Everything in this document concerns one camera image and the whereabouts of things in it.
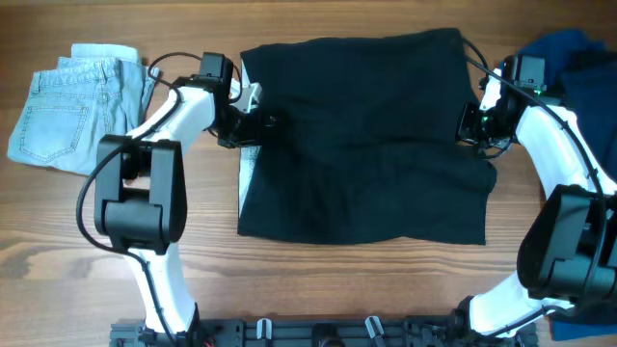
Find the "black shorts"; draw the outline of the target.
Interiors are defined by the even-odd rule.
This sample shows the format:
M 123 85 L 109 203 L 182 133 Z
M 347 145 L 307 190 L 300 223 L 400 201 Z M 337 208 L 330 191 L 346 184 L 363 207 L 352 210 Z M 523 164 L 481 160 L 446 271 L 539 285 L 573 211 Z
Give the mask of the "black shorts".
M 241 59 L 276 127 L 257 154 L 240 235 L 485 243 L 496 168 L 456 142 L 476 102 L 459 30 L 273 43 Z

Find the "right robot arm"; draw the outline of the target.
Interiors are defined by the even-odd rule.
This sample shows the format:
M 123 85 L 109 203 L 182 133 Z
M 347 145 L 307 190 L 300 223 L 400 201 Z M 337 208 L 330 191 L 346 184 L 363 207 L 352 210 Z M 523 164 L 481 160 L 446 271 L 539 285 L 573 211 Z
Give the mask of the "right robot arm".
M 573 112 L 547 91 L 546 61 L 518 54 L 500 72 L 484 61 L 485 94 L 466 107 L 457 138 L 481 158 L 513 144 L 530 155 L 547 201 L 520 245 L 517 270 L 469 299 L 469 329 L 514 336 L 543 315 L 579 317 L 616 305 L 616 184 L 583 140 Z

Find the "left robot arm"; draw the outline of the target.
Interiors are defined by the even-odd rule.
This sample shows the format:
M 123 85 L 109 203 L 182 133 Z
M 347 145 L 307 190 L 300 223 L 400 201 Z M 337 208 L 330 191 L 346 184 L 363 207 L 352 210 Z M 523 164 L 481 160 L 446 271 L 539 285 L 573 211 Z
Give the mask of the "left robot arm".
M 224 148 L 256 147 L 276 121 L 257 113 L 261 87 L 223 54 L 198 57 L 197 73 L 169 84 L 163 105 L 123 136 L 106 135 L 81 191 L 94 187 L 94 225 L 105 251 L 122 255 L 147 316 L 132 337 L 117 324 L 113 346 L 202 346 L 199 309 L 189 293 L 178 241 L 187 221 L 183 157 L 202 132 Z

